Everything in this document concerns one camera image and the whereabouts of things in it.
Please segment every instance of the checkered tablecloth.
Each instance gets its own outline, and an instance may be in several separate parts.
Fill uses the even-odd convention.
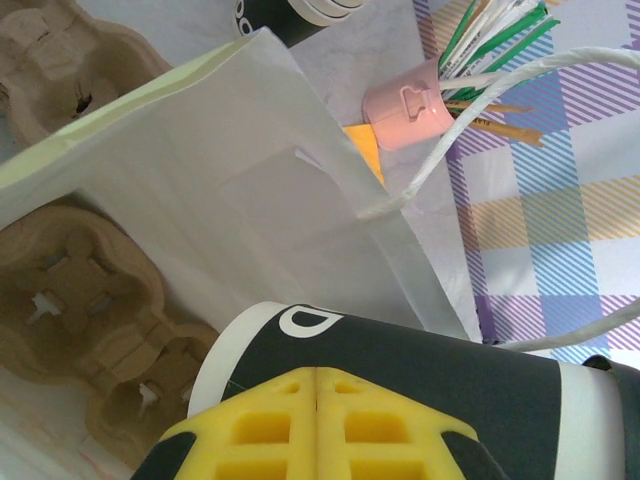
[[[414,0],[426,57],[470,0]],[[547,0],[561,24],[505,66],[579,46],[640,50],[640,0]],[[640,74],[565,68],[513,88],[527,114],[486,118],[544,132],[544,148],[467,129],[447,156],[485,338],[557,335],[640,296]],[[640,367],[640,319],[551,356]]]

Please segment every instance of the white paper bag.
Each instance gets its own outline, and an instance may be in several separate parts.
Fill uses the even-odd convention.
[[[0,167],[0,228],[76,193],[221,330],[264,300],[467,338],[388,195],[269,32],[180,67]]]

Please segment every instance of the black and white cup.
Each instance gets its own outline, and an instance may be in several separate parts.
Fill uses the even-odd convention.
[[[333,367],[474,428],[506,475],[466,478],[640,478],[640,372],[602,357],[590,362],[595,368],[265,302],[213,345],[189,415],[296,368]]]
[[[268,27],[292,47],[362,6],[363,0],[236,0],[233,23],[242,36]]]

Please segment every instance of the paper cup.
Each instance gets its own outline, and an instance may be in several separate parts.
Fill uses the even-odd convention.
[[[369,89],[362,112],[385,150],[398,150],[447,131],[454,120],[440,94],[438,58]]]
[[[334,0],[309,0],[312,6],[320,11],[321,13],[328,15],[330,17],[340,18],[346,15],[349,15],[356,10],[359,10],[363,7],[363,4],[356,7],[348,7],[344,5],[340,5],[338,2]]]
[[[636,382],[640,392],[640,372],[623,383],[615,373],[304,305],[267,302],[237,317],[203,363],[189,415],[305,366],[344,370],[467,423],[510,479],[622,480],[625,450],[627,467],[639,458],[640,399],[621,402],[620,391]]]
[[[364,5],[365,0],[334,0],[334,3],[346,8],[358,9]]]
[[[314,3],[324,5],[327,1],[314,0]],[[240,36],[267,27],[286,46],[292,47],[348,15],[348,12],[335,17],[327,15],[310,0],[236,0],[233,23]]]

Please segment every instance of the straw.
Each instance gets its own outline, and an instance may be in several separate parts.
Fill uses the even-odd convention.
[[[476,18],[478,18],[478,15],[480,15],[480,13],[482,13],[484,9],[487,8],[488,4],[489,4],[489,0],[482,0],[480,2],[480,4],[478,5],[478,8],[476,8],[475,12],[473,12],[473,15],[471,15],[468,25],[471,25],[473,22],[476,21]]]
[[[543,133],[533,128],[515,127],[513,125],[487,120],[486,118],[476,118],[471,122],[470,127],[493,133],[494,135],[511,138],[519,142],[528,143],[536,147],[544,147],[544,144],[540,140]]]
[[[471,55],[486,41],[487,31],[491,31],[492,26],[499,21],[501,14],[508,9],[509,4],[504,1],[489,1],[484,11],[478,15],[460,38],[448,61],[440,68],[441,78],[458,76]]]
[[[484,88],[491,85],[498,80],[503,73],[481,73],[480,75],[473,75],[471,77],[457,77],[449,78],[447,80],[440,80],[440,90],[452,90],[455,88]]]
[[[527,30],[535,25],[538,21],[542,20],[547,15],[547,9],[544,4],[540,3],[537,7],[531,10],[527,15],[522,17],[516,23],[506,28],[491,40],[482,45],[478,51],[471,57],[469,64],[475,62],[477,59],[484,57],[487,53],[495,48],[499,47],[503,43],[509,41],[511,38]]]
[[[559,23],[560,20],[549,17],[541,25],[536,27],[529,35],[498,57],[483,73],[496,72]],[[472,100],[481,93],[482,90],[475,90],[473,87],[469,87],[460,90],[451,98],[452,100]]]
[[[444,106],[452,110],[464,110],[471,106],[473,102],[468,101],[446,101]],[[500,112],[500,113],[526,113],[533,110],[531,107],[519,107],[517,105],[488,105],[485,108],[487,112]]]
[[[453,36],[451,37],[451,40],[449,40],[449,44],[447,45],[447,48],[444,50],[444,53],[440,57],[440,61],[438,62],[439,68],[442,68],[442,66],[445,65],[446,62],[449,60],[449,57],[451,56],[451,52],[453,51],[455,46],[458,44],[460,37],[462,37],[462,35],[464,34],[464,31],[466,30],[467,25],[469,24],[471,15],[473,14],[473,7],[475,6],[477,1],[478,0],[472,0],[471,3],[469,4],[469,7],[467,8],[467,11],[464,12],[464,16],[462,17],[462,20],[460,20],[460,23],[458,24],[458,28],[456,28],[455,32],[453,32]]]

